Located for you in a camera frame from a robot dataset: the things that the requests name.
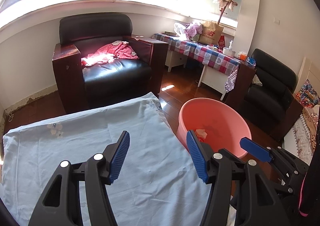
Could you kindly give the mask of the orange plastic bag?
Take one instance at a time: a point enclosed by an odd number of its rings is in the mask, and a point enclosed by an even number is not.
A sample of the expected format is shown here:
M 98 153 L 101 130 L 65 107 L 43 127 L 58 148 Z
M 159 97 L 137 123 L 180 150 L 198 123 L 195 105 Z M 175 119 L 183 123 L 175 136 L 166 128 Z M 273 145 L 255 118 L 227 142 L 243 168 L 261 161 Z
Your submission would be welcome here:
M 197 129 L 195 130 L 195 134 L 200 142 L 205 142 L 207 138 L 207 132 L 205 129 Z

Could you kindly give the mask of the pink plastic trash bucket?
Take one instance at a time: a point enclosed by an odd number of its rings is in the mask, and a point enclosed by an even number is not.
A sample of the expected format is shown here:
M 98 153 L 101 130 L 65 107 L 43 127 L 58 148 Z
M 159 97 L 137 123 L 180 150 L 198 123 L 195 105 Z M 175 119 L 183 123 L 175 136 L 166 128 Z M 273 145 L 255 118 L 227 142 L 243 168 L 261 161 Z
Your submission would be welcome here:
M 187 147 L 187 132 L 201 130 L 207 135 L 201 139 L 217 152 L 227 149 L 238 158 L 247 151 L 241 148 L 240 139 L 251 139 L 251 131 L 245 120 L 228 105 L 209 98 L 194 98 L 181 107 L 176 136 Z

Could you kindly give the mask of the colorful patterned cushion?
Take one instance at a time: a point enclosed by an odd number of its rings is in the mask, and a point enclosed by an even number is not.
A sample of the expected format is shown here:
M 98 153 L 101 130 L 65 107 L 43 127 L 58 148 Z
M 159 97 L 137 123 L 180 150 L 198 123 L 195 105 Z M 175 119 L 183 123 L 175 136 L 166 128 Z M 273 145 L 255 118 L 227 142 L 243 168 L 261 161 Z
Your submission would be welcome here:
M 295 94 L 296 99 L 305 108 L 313 108 L 319 104 L 319 95 L 307 79 Z

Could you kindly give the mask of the checkered cloth side table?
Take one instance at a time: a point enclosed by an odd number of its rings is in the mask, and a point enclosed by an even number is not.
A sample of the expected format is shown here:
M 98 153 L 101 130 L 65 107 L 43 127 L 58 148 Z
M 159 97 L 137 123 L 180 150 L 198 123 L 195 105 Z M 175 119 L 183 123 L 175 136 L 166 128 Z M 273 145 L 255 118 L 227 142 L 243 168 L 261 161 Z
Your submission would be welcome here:
M 171 71 L 172 67 L 186 66 L 187 59 L 190 58 L 203 64 L 202 74 L 197 86 L 206 84 L 215 89 L 222 94 L 221 100 L 226 93 L 235 88 L 236 76 L 241 64 L 240 60 L 203 45 L 180 40 L 179 37 L 155 33 L 152 38 L 168 43 L 168 53 L 165 61 L 168 72 Z

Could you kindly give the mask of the light blue table cloth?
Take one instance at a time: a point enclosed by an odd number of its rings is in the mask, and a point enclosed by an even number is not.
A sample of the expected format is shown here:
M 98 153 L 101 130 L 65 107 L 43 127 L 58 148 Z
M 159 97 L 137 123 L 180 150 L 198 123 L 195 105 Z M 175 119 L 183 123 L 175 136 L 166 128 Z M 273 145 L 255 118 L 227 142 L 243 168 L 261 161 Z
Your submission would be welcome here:
M 118 179 L 107 194 L 119 225 L 199 225 L 210 186 L 148 93 L 123 103 L 42 120 L 4 135 L 2 199 L 27 225 L 57 166 L 81 163 L 130 134 Z

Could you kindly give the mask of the white tissue container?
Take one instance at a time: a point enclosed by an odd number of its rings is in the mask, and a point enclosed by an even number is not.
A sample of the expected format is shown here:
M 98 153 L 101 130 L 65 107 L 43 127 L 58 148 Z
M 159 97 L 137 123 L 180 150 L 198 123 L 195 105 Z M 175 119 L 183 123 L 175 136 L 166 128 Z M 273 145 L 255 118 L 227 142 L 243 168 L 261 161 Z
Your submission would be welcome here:
M 229 47 L 224 47 L 222 53 L 223 53 L 225 56 L 228 56 L 228 57 L 230 57 L 230 58 L 233 58 L 233 57 L 235 56 L 235 52 L 233 51 L 232 46 L 233 46 L 233 41 L 231 40 L 231 41 L 229 42 Z

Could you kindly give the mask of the red gift bag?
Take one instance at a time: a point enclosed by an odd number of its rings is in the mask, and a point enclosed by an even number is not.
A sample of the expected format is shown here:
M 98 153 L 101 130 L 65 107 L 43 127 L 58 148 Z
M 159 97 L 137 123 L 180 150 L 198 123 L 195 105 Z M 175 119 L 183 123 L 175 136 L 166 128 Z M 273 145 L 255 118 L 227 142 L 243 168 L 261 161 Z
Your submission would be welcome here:
M 218 41 L 218 46 L 219 49 L 223 50 L 223 48 L 225 47 L 226 43 L 225 43 L 225 36 L 221 35 L 219 41 Z

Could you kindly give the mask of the brown paper shopping bag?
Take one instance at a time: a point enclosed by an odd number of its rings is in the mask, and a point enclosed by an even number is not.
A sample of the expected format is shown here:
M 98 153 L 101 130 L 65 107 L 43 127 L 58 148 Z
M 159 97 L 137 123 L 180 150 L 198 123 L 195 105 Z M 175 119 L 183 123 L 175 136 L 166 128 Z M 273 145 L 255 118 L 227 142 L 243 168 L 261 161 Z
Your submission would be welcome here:
M 223 32 L 223 27 L 214 21 L 206 21 L 202 24 L 202 33 L 199 43 L 203 45 L 217 45 Z

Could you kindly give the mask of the pink checkered cloth bundle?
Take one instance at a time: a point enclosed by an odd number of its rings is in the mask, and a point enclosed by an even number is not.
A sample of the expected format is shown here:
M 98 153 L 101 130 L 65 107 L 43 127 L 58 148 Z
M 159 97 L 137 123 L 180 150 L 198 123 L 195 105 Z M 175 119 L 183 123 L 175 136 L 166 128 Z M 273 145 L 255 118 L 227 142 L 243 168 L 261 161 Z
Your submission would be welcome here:
M 184 30 L 185 36 L 189 41 L 198 42 L 202 33 L 202 24 L 191 22 Z

